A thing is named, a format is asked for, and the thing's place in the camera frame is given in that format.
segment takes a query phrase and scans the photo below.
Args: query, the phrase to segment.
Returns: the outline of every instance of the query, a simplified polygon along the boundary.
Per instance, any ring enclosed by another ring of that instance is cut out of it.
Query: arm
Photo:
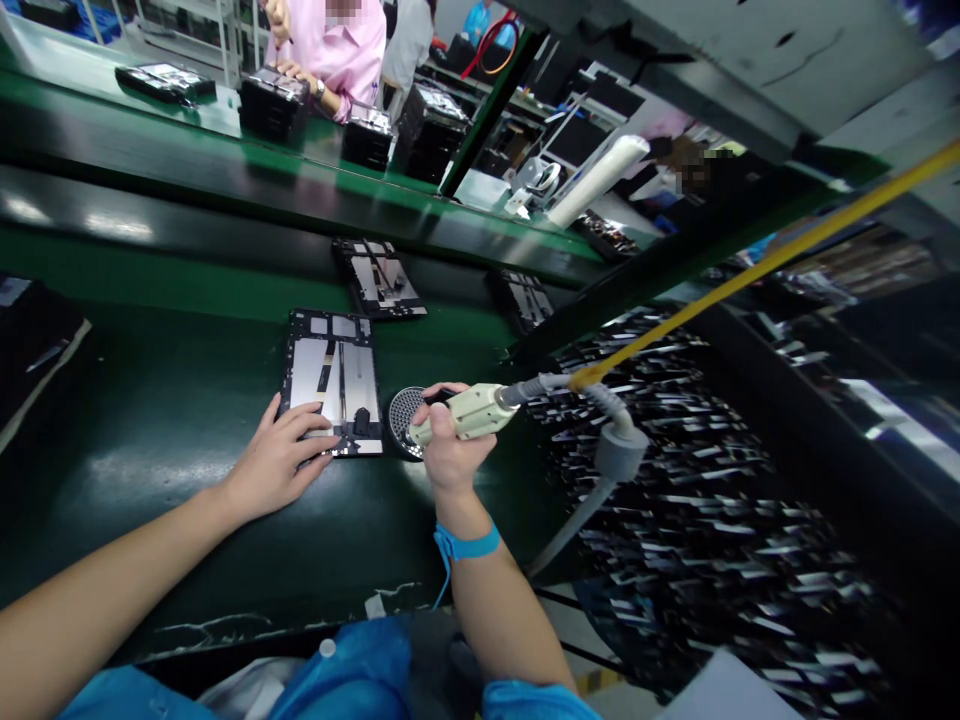
[[[455,392],[468,389],[462,383],[442,383],[424,390],[424,396],[441,387]],[[433,440],[424,461],[436,498],[437,520],[461,540],[482,538],[492,525],[474,492],[473,476],[497,444],[496,437],[457,439],[450,410],[442,403],[420,408],[413,422],[420,425],[427,417]],[[506,544],[501,541],[486,557],[454,563],[451,583],[464,635],[490,679],[559,684],[576,693],[557,634]]]
[[[0,707],[9,718],[53,717],[73,699],[150,610],[217,544],[303,494],[330,464],[340,438],[298,438],[329,428],[301,405],[274,422],[279,394],[253,440],[219,485],[124,535],[0,613]]]

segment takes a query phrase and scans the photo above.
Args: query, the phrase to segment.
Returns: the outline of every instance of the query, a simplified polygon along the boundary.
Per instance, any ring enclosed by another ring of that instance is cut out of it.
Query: person
[[[463,31],[474,47],[480,44],[480,40],[490,29],[491,5],[493,5],[493,0],[480,0],[473,6],[470,14],[467,15],[467,21],[463,24]]]
[[[260,0],[273,39],[266,62],[310,83],[321,111],[346,122],[354,102],[373,105],[387,43],[378,0]]]
[[[513,29],[513,25],[504,25],[497,33],[494,42],[500,47],[512,50],[513,46],[517,44],[517,31]]]
[[[437,0],[397,0],[397,29],[383,57],[383,106],[396,122],[413,87],[414,71],[430,57]]]
[[[438,383],[424,396],[441,388],[462,392],[468,386]],[[339,438],[300,439],[311,430],[330,428],[316,413],[319,403],[293,408],[277,419],[279,405],[277,394],[221,482],[0,612],[3,717],[216,717],[206,705],[135,668],[97,671],[221,541],[245,523],[295,502],[330,464],[332,456],[322,453]],[[496,446],[496,437],[459,440],[442,403],[424,405],[413,422],[422,424],[427,417],[433,441],[424,461],[436,504],[436,537],[447,548],[445,562],[463,634],[489,681],[483,717],[599,720],[576,695],[557,635],[474,491],[474,475]],[[403,698],[410,646],[399,620],[348,625],[336,643],[332,657],[318,653],[299,669],[268,706],[269,716],[409,717]]]

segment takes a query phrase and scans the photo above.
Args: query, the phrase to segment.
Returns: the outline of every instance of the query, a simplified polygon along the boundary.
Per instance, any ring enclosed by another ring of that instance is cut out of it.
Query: white roll
[[[576,187],[547,213],[547,219],[558,227],[567,227],[590,207],[590,203],[612,188],[627,168],[649,152],[649,143],[638,135],[618,138]]]

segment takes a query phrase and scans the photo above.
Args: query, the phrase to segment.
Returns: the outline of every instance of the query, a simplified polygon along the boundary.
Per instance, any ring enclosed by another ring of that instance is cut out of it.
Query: right hand
[[[437,383],[423,391],[425,398],[433,397],[441,388],[461,393],[469,390],[464,383]],[[473,476],[497,445],[496,435],[484,435],[472,440],[461,440],[453,424],[450,408],[443,403],[421,405],[413,416],[414,425],[423,425],[430,418],[433,440],[427,445],[423,461],[434,491],[461,493],[473,489]]]
[[[277,49],[290,39],[290,8],[287,0],[258,0],[260,7],[267,14],[270,23],[270,32]]]

